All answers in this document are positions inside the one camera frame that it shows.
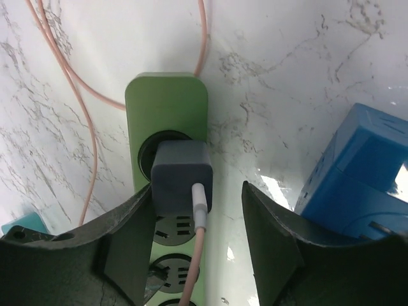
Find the charging cable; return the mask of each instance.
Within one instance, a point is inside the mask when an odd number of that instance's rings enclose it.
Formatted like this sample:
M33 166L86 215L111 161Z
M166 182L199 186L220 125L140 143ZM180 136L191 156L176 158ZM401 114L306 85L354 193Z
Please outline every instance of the charging cable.
M193 293L194 285L196 284L198 271L200 269L201 255L203 254L204 236L207 229L207 198L205 197L205 189L203 184L196 183L192 186L193 194L193 216L194 216L194 231L196 232L196 243L194 252L191 258L189 271L187 273L186 283L178 306L189 306L191 294Z
M79 226L84 223L85 215L89 206L89 202L91 200L92 192L94 189L95 181L96 181L96 174L98 171L98 151L96 148L96 133L94 124L92 123L91 116L88 113L87 107L81 97L81 94L73 81L77 81L85 90L91 93L94 97L100 99L101 101L118 108L119 110L126 110L125 105L114 101L99 92L95 91L92 87L90 87L86 82L84 82L80 76L75 72L75 70L70 66L67 59L62 54L61 50L57 45L57 42L52 34L51 27L48 23L48 20L45 16L44 4L43 0L37 0L38 3L38 10L40 11L41 19L38 17L36 10L34 9L33 4L31 3L32 0L25 0L25 3L28 5L31 14L34 17L34 21L36 22L38 28L40 29L46 43L50 47L52 53L54 54L55 58L57 59L58 64L60 65L62 72L64 73L69 85L71 86L78 102L80 103L81 109L84 112L85 118L88 123L88 128L91 133L91 141L92 141L92 153L93 153L93 166L92 166L92 177L91 183L89 185L88 193L84 201L84 206L82 208L82 213L79 221ZM198 77L203 69L203 65L205 62L205 51L207 47L207 16L205 14L205 5L204 0L198 0L198 8L200 9L200 18L201 18L201 47L200 47L200 55L198 57L198 62L196 69L194 70L194 75Z

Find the gray charger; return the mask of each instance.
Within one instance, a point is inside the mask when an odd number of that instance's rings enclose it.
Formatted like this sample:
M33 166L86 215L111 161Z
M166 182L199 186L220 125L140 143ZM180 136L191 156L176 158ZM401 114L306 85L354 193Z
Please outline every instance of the gray charger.
M208 212L212 208L213 171L207 144L198 140L161 142L151 170L152 196L161 217L193 215L191 188L205 188Z

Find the marble wall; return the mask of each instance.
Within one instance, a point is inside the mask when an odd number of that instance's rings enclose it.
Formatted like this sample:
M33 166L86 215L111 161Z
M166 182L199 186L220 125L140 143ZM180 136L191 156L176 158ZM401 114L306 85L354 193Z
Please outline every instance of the marble wall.
M208 305L258 305L243 180L293 207L355 102L408 119L408 2L207 0L208 142L215 169ZM124 101L144 71L193 71L196 1L51 0L47 17L76 72ZM0 224L41 213L75 227L91 176L85 117L24 1L0 0ZM133 193L126 114L82 91L99 142L86 220Z

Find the blue plastic case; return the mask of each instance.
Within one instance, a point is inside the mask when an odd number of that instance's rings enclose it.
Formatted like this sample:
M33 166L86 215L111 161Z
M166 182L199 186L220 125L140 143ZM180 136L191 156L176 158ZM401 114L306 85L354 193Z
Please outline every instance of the blue plastic case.
M302 189L295 212L337 233L408 231L408 122L355 104Z

